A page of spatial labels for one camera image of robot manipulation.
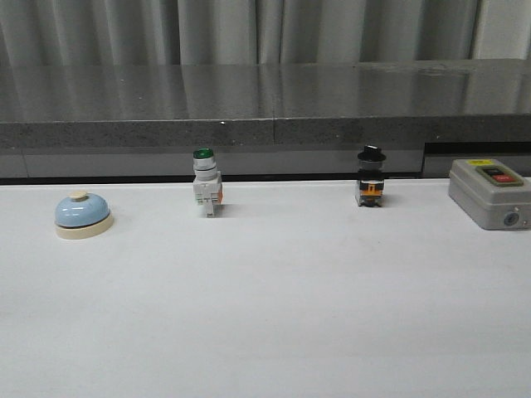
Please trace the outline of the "grey curtain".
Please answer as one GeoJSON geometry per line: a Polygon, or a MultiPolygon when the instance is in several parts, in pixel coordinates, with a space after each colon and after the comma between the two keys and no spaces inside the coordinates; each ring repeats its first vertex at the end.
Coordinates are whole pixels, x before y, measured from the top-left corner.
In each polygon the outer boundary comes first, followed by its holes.
{"type": "Polygon", "coordinates": [[[527,1],[4,1],[3,66],[528,59],[527,1]]]}

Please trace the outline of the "black selector switch orange body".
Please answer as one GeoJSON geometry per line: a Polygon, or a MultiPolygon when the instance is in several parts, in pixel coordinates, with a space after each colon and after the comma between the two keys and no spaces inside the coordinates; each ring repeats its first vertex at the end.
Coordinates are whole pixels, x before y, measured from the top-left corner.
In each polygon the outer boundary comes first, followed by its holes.
{"type": "Polygon", "coordinates": [[[358,206],[381,206],[384,189],[383,164],[385,154],[380,147],[365,145],[358,154],[358,180],[355,198],[358,206]]]}

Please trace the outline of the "grey control box red button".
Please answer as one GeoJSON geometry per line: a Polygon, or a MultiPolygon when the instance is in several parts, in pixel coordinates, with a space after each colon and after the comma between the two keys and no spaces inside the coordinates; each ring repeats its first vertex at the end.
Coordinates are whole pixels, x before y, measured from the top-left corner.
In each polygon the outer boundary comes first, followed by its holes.
{"type": "Polygon", "coordinates": [[[530,181],[492,158],[456,159],[448,194],[485,230],[530,228],[530,181]]]}

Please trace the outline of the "green pushbutton switch white body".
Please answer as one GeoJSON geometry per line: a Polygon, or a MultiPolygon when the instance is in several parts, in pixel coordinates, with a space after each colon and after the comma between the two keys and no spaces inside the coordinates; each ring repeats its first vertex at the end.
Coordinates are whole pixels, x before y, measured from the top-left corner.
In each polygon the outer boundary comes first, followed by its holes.
{"type": "Polygon", "coordinates": [[[215,215],[215,206],[222,203],[222,175],[217,169],[214,152],[211,148],[199,148],[192,154],[193,193],[196,203],[203,207],[206,217],[215,215]]]}

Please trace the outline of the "grey stone counter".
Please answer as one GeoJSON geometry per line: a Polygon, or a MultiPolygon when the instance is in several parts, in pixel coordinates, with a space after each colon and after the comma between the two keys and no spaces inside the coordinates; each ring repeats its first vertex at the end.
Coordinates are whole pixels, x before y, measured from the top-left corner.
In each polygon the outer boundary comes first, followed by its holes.
{"type": "Polygon", "coordinates": [[[214,150],[228,179],[391,177],[456,158],[530,173],[530,64],[38,66],[1,71],[1,179],[178,181],[214,150]]]}

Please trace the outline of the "blue and cream desk bell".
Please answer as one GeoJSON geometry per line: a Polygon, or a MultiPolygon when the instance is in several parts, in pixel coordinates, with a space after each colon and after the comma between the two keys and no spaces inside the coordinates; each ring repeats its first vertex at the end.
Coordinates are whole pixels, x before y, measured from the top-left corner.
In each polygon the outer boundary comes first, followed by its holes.
{"type": "Polygon", "coordinates": [[[107,201],[97,194],[75,191],[56,205],[56,234],[62,239],[90,238],[106,232],[113,224],[107,201]]]}

